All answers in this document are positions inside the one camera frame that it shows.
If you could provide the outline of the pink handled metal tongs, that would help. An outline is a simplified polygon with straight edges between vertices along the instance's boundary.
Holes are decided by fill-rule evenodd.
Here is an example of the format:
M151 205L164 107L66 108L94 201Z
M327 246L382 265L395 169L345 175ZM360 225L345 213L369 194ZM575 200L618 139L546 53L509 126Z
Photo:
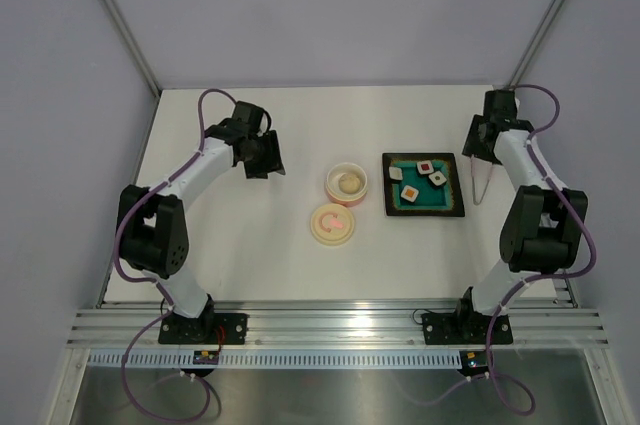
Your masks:
M488 192L491 184L494 164L480 160L475 156L469 158L472 203L480 206Z

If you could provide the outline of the pink round lunch box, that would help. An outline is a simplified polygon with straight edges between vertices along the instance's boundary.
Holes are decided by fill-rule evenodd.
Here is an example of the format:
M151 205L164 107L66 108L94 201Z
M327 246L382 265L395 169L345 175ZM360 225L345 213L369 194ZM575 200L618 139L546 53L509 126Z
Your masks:
M368 177L364 169L355 163L339 163L328 171L324 188L331 202L354 207L367 195Z

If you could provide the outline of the cream dumpling food piece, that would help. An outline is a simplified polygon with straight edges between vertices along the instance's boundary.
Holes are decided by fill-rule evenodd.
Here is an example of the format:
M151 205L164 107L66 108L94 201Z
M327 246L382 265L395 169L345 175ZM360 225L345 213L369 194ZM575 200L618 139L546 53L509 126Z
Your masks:
M345 195L357 194L361 189L360 177L355 173L346 172L340 176L338 188Z

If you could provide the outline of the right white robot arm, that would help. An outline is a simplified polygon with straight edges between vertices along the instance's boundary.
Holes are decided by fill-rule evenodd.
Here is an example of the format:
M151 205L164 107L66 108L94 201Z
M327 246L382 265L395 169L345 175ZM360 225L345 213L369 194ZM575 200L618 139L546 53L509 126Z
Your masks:
M585 224L587 196L569 189L549 168L537 134L529 122L515 118L476 115L471 122L463 154L502 165L515 198L499 237L500 260L456 305L453 325L465 341L488 340L513 299L573 266L582 241L590 259L571 275L584 275L595 265L595 242Z

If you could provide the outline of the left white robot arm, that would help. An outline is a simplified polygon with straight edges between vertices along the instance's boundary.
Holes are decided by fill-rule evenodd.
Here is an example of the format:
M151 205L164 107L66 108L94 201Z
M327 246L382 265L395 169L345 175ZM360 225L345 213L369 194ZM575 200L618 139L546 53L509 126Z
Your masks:
M226 118L203 130L187 162L153 186L127 186L120 195L114 267L124 264L153 283L167 307L161 318L163 344L218 343L243 325L235 314L219 318L214 301L186 266L190 242L186 214L213 183L237 165L249 179L284 174L278 135L264 110Z

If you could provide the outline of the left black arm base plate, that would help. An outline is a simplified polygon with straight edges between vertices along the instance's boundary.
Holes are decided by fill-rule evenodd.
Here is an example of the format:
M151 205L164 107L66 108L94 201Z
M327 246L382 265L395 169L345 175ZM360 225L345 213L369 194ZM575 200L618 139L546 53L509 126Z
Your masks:
M163 345L243 345L248 316L213 312L199 318L171 314L162 320L158 342Z

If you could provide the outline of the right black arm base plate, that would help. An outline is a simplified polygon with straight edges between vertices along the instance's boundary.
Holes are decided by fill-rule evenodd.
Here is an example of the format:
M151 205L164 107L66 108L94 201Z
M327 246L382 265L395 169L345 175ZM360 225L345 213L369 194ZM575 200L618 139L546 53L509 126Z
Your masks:
M426 345L485 345L491 317L471 313L467 317L456 313L426 312L421 315ZM492 327L492 345L514 343L508 316L498 316Z

